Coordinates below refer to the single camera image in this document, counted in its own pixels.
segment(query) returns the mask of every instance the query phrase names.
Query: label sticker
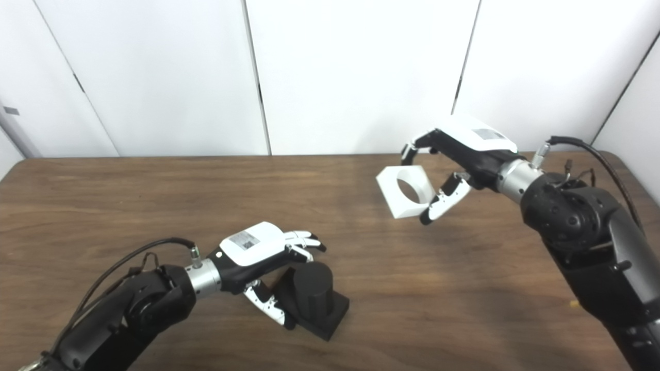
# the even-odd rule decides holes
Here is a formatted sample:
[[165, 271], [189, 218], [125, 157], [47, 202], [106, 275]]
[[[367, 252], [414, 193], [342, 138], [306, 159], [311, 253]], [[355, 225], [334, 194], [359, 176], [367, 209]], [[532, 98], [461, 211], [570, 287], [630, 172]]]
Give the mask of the label sticker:
[[505, 136], [502, 134], [498, 133], [497, 131], [493, 129], [486, 129], [486, 128], [481, 128], [481, 129], [474, 129], [473, 130], [478, 136], [481, 137], [481, 139], [487, 141], [489, 139], [506, 139]]
[[243, 250], [247, 250], [259, 243], [259, 240], [255, 236], [252, 236], [250, 233], [247, 233], [246, 231], [239, 232], [229, 237], [229, 240], [239, 245], [241, 248], [243, 248]]

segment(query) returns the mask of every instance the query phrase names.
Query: door hinge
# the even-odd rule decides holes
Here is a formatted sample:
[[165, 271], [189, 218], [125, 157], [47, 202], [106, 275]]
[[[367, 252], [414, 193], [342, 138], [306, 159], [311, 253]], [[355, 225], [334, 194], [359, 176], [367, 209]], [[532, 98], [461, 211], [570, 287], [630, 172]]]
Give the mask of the door hinge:
[[257, 84], [257, 92], [259, 93], [259, 103], [263, 105], [263, 96], [261, 95], [261, 84]]
[[76, 76], [75, 73], [73, 74], [73, 78], [76, 79], [76, 83], [78, 83], [78, 86], [81, 88], [82, 92], [84, 92], [83, 84], [81, 84], [81, 81], [78, 80], [78, 77]]

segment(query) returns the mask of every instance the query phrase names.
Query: black block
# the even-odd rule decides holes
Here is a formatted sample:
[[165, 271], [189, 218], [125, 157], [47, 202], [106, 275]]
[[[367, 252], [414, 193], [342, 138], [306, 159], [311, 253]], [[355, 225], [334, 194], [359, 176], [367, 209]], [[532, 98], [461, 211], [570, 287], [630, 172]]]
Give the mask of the black block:
[[273, 294], [298, 324], [326, 341], [348, 311], [348, 298], [333, 290], [330, 268], [316, 261], [287, 269]]

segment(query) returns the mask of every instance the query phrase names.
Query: white robotic hand casing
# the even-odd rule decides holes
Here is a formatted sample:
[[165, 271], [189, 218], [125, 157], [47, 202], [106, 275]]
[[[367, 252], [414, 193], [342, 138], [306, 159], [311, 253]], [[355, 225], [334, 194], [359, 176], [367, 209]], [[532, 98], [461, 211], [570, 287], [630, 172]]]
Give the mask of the white robotic hand casing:
[[469, 115], [451, 115], [440, 122], [438, 129], [475, 151], [518, 152], [515, 143], [504, 134]]
[[284, 233], [272, 223], [260, 222], [225, 238], [220, 248], [242, 267], [259, 263], [284, 249], [294, 250], [304, 255], [307, 261], [312, 261], [312, 255], [304, 248], [321, 245], [320, 241], [310, 238], [312, 236], [312, 233], [301, 230]]
[[234, 263], [248, 267], [284, 249], [284, 232], [272, 223], [260, 222], [222, 240], [220, 248]]
[[266, 313], [266, 315], [272, 318], [275, 322], [279, 323], [280, 325], [284, 325], [286, 314], [284, 313], [284, 310], [275, 307], [275, 304], [277, 304], [277, 299], [275, 299], [275, 296], [271, 296], [268, 301], [262, 302], [254, 292], [254, 286], [247, 287], [244, 294], [252, 304], [259, 308], [259, 310]]
[[459, 185], [449, 195], [445, 194], [441, 188], [438, 192], [438, 200], [431, 202], [428, 207], [428, 218], [430, 220], [440, 218], [444, 213], [460, 202], [460, 200], [462, 200], [471, 189], [472, 187], [470, 187], [464, 179], [460, 179]]

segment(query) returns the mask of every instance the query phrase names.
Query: white square block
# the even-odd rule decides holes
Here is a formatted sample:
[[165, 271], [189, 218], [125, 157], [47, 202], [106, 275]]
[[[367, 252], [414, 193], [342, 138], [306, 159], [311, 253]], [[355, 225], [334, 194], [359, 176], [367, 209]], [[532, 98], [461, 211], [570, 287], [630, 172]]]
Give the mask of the white square block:
[[[416, 203], [401, 191], [397, 180], [408, 183], [419, 197]], [[420, 165], [387, 166], [376, 176], [376, 181], [395, 219], [416, 217], [430, 204], [436, 192]]]

